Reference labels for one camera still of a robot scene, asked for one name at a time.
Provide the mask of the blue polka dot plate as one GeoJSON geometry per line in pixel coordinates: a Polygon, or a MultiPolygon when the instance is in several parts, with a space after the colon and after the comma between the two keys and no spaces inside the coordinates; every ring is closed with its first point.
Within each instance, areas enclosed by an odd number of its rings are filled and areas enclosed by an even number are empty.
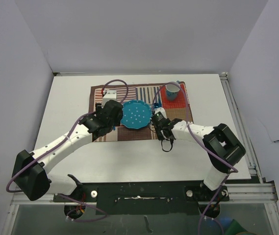
{"type": "Polygon", "coordinates": [[[128,129],[141,129],[150,124],[151,107],[141,100],[131,100],[123,104],[121,125],[128,129]]]}

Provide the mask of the striped patchwork placemat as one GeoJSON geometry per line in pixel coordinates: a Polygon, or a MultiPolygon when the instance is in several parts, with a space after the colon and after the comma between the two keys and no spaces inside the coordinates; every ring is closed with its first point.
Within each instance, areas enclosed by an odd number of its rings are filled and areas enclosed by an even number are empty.
{"type": "MultiPolygon", "coordinates": [[[[126,102],[131,100],[141,100],[148,105],[151,105],[157,89],[161,86],[161,83],[129,85],[128,88],[124,85],[108,85],[104,90],[116,90],[117,101],[121,101],[122,98],[124,98],[126,91],[128,91],[125,99],[126,102]]],[[[101,89],[102,85],[91,87],[89,112],[95,111],[96,104],[102,102],[101,89]]],[[[162,105],[165,109],[166,116],[170,120],[175,118],[185,119],[186,116],[188,116],[190,120],[193,119],[190,105],[185,104],[182,92],[178,93],[178,96],[174,101],[169,101],[166,98],[166,88],[162,88],[155,101],[162,105]]],[[[155,139],[157,139],[157,135],[152,125],[150,127],[145,126],[140,129],[128,129],[125,126],[120,125],[114,131],[97,139],[97,142],[141,141],[155,139]]]]}

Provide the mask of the white blue mug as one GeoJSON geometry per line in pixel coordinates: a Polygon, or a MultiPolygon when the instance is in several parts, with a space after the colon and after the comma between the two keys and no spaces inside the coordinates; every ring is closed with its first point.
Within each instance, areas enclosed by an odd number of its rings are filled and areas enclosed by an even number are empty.
{"type": "Polygon", "coordinates": [[[165,86],[166,98],[168,101],[174,101],[180,92],[180,85],[178,82],[170,82],[165,86]]]}

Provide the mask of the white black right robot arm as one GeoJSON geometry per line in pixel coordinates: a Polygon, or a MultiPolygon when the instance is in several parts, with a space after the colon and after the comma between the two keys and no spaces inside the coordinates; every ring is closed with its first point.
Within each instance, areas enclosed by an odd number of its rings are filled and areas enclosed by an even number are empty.
{"type": "Polygon", "coordinates": [[[159,140],[195,141],[207,152],[212,167],[203,180],[201,196],[212,200],[218,195],[218,187],[233,173],[235,167],[246,154],[246,150],[236,135],[226,124],[201,126],[181,119],[153,120],[152,124],[159,140]]]}

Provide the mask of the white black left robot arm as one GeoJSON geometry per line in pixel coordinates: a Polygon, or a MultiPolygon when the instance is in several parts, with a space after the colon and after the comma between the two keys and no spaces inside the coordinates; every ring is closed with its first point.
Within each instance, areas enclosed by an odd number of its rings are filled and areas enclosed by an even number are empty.
{"type": "Polygon", "coordinates": [[[80,182],[70,173],[51,175],[51,170],[63,159],[84,145],[110,133],[119,126],[123,105],[115,100],[106,102],[95,112],[78,118],[69,132],[32,152],[18,153],[12,179],[29,200],[35,201],[46,193],[64,194],[77,201],[82,196],[80,182]]]}

